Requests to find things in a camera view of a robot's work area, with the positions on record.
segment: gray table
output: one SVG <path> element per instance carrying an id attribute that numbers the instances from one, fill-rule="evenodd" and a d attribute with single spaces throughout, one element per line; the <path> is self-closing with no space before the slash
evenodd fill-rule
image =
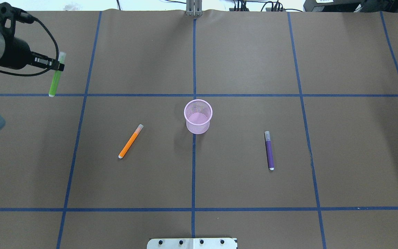
<path id="1" fill-rule="evenodd" d="M 0 248 L 398 248 L 398 14 L 32 14 L 68 55 L 55 98 L 52 72 L 0 74 Z"/>

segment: green marker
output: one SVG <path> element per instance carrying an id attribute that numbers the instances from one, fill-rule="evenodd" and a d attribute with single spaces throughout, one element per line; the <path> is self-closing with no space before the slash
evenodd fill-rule
<path id="1" fill-rule="evenodd" d="M 64 63 L 65 61 L 65 52 L 59 52 L 59 63 Z M 53 75 L 52 85 L 50 86 L 49 97 L 54 97 L 56 94 L 56 90 L 58 89 L 59 79 L 60 79 L 61 71 L 55 71 Z"/>

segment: robotic arm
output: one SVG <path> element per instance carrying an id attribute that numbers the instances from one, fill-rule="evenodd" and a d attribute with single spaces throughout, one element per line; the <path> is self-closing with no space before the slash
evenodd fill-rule
<path id="1" fill-rule="evenodd" d="M 10 20 L 9 27 L 6 27 L 7 20 Z M 30 51 L 27 42 L 15 37 L 16 22 L 32 24 L 38 22 L 52 39 L 55 49 L 56 58 L 49 58 L 37 52 Z M 63 71 L 64 64 L 58 61 L 59 50 L 55 39 L 46 26 L 36 17 L 20 8 L 14 8 L 9 3 L 0 3 L 0 66 L 21 69 L 26 65 L 31 65 L 44 70 L 35 74 L 16 74 L 12 72 L 2 71 L 0 73 L 14 76 L 36 76 L 44 74 L 47 71 Z M 0 115 L 0 130 L 5 126 L 5 120 Z"/>

